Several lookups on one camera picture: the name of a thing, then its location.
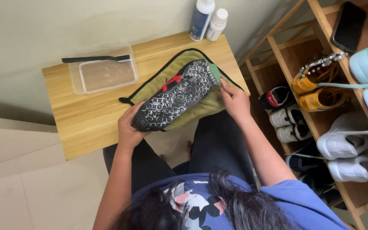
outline leg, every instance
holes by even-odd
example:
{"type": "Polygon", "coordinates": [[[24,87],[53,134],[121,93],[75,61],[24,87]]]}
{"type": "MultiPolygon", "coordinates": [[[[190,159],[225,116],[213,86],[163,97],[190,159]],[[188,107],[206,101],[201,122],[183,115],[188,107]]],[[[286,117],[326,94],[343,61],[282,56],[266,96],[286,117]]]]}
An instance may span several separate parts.
{"type": "Polygon", "coordinates": [[[256,185],[241,129],[226,110],[200,119],[188,173],[209,173],[216,166],[256,185]]]}
{"type": "MultiPolygon", "coordinates": [[[[113,157],[117,144],[111,145],[103,149],[108,173],[113,163],[113,157]]],[[[132,194],[139,191],[144,186],[153,182],[176,176],[174,171],[167,163],[161,159],[150,147],[145,140],[134,148],[132,156],[132,194]]]]}

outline plastic container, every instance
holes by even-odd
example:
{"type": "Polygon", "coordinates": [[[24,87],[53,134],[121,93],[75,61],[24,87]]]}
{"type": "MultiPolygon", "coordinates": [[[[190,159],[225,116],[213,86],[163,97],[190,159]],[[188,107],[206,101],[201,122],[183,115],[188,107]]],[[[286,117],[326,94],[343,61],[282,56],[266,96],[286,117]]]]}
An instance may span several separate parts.
{"type": "Polygon", "coordinates": [[[216,41],[227,25],[227,18],[228,11],[223,8],[218,9],[211,19],[205,37],[210,41],[216,41]]]}
{"type": "Polygon", "coordinates": [[[133,56],[133,49],[128,45],[77,56],[120,55],[130,55],[130,59],[120,62],[115,60],[94,60],[69,63],[69,71],[75,93],[91,94],[136,83],[139,75],[133,56]]]}
{"type": "Polygon", "coordinates": [[[204,38],[214,9],[214,0],[197,0],[190,28],[191,39],[201,41],[204,38]]]}

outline green brush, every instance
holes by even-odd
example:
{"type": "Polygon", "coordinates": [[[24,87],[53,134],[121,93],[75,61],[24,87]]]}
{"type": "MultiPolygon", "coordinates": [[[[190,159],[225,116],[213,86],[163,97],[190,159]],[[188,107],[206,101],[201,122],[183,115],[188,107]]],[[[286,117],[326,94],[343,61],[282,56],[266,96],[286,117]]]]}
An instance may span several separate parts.
{"type": "Polygon", "coordinates": [[[208,74],[210,75],[211,80],[214,82],[215,85],[222,86],[220,82],[222,74],[216,64],[209,64],[208,74]]]}

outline smartphone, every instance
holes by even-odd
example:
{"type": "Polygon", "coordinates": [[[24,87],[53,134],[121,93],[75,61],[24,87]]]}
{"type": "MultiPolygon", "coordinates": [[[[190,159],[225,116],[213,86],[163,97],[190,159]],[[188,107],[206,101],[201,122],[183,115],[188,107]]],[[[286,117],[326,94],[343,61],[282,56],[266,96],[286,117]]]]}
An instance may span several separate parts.
{"type": "Polygon", "coordinates": [[[340,6],[330,42],[341,50],[354,54],[359,45],[367,13],[351,2],[340,6]]]}

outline microfiber cloth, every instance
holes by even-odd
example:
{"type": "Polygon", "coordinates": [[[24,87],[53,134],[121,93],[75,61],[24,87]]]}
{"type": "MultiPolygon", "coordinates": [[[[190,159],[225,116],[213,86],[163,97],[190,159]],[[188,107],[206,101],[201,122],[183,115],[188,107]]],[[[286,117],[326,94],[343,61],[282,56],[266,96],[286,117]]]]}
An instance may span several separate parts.
{"type": "MultiPolygon", "coordinates": [[[[188,63],[198,60],[206,59],[209,63],[212,61],[198,49],[187,49],[176,54],[168,61],[154,76],[141,85],[130,97],[121,97],[119,101],[122,103],[135,105],[142,102],[146,98],[152,97],[166,82],[170,81],[176,74],[188,63]]],[[[219,69],[222,77],[230,86],[238,87],[222,70],[219,69]]],[[[205,116],[221,112],[225,109],[224,101],[218,91],[218,86],[213,86],[210,93],[202,99],[199,103],[190,107],[177,117],[171,124],[169,124],[163,131],[172,130],[173,128],[181,127],[185,124],[193,123],[205,116]]]]}

